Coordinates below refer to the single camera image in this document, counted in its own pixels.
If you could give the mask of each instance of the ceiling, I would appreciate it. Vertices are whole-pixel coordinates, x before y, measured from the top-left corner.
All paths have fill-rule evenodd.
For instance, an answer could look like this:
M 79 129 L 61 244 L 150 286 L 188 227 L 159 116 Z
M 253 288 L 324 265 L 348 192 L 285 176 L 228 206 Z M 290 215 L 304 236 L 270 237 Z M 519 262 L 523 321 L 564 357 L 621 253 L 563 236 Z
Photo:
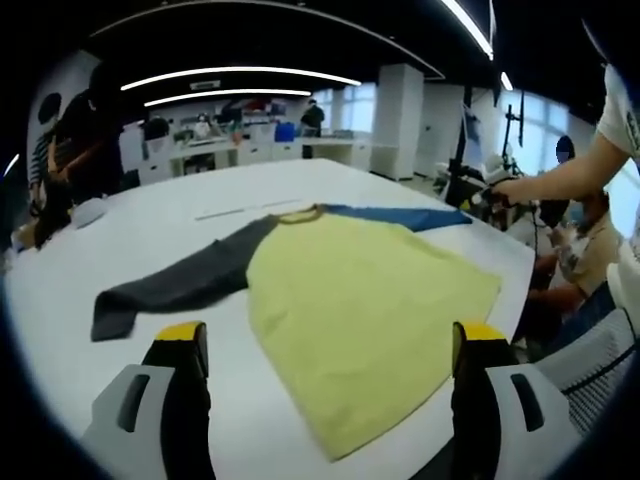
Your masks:
M 458 0 L 486 36 L 488 2 Z M 269 6 L 159 0 L 22 3 L 14 17 L 5 18 L 9 22 L 1 33 L 5 66 L 11 67 L 5 71 L 12 74 L 3 79 L 0 164 L 24 153 L 31 96 L 40 79 L 78 48 L 111 63 L 122 84 L 177 70 L 232 65 L 307 69 L 364 82 L 375 81 L 381 65 L 406 62 L 425 77 L 438 77 L 439 71 L 447 82 L 481 87 L 494 85 L 504 70 L 516 88 L 566 103 L 588 120 L 602 106 L 600 61 L 579 20 L 558 1 L 494 0 L 494 63 L 440 0 L 378 6 L 370 0 L 279 0 Z M 152 9 L 154 13 L 136 16 Z M 281 74 L 202 75 L 197 80 L 210 78 L 221 80 L 221 88 L 317 90 L 339 85 Z M 145 101 L 188 93 L 191 81 L 193 77 L 135 88 L 126 92 L 126 103 L 131 112 L 141 111 Z

